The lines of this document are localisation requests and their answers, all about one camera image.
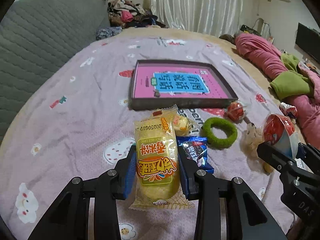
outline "fuzzy green hair tie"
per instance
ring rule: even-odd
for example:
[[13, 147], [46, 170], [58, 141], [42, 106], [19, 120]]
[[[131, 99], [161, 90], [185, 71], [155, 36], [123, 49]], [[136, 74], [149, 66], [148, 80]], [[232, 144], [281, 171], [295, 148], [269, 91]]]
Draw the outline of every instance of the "fuzzy green hair tie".
[[[221, 139], [216, 137], [211, 131], [212, 127], [223, 130], [226, 133], [227, 138]], [[236, 126], [230, 121], [219, 117], [209, 118], [207, 121], [204, 122], [202, 129], [208, 138], [208, 142], [212, 144], [214, 147], [220, 149], [229, 148], [236, 141], [238, 136]]]

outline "oreo cookie package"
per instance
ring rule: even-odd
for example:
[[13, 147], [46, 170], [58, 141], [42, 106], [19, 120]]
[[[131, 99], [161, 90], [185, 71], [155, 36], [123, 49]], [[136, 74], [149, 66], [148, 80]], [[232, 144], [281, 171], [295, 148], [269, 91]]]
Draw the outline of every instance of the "oreo cookie package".
[[201, 170], [208, 173], [214, 172], [214, 168], [207, 163], [207, 138], [199, 136], [177, 136], [178, 146], [182, 146], [188, 159], [194, 160]]

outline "white curtain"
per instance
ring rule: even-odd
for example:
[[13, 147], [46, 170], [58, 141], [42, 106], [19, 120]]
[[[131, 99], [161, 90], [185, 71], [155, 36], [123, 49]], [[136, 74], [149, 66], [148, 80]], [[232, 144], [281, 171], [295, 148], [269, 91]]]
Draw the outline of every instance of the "white curtain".
[[170, 28], [220, 36], [239, 30], [243, 0], [150, 0], [151, 10]]

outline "black screen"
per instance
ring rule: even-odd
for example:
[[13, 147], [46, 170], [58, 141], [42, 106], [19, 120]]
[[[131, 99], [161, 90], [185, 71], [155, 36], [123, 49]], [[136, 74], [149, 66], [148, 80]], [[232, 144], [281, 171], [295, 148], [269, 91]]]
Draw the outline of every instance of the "black screen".
[[320, 34], [299, 23], [296, 44], [320, 63]]

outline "quilted gray fabric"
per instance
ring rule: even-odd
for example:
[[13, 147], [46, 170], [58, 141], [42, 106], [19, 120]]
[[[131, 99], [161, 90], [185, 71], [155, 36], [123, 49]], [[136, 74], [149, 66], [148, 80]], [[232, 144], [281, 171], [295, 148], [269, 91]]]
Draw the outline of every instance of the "quilted gray fabric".
[[0, 23], [0, 143], [31, 95], [109, 27], [103, 0], [17, 0]]

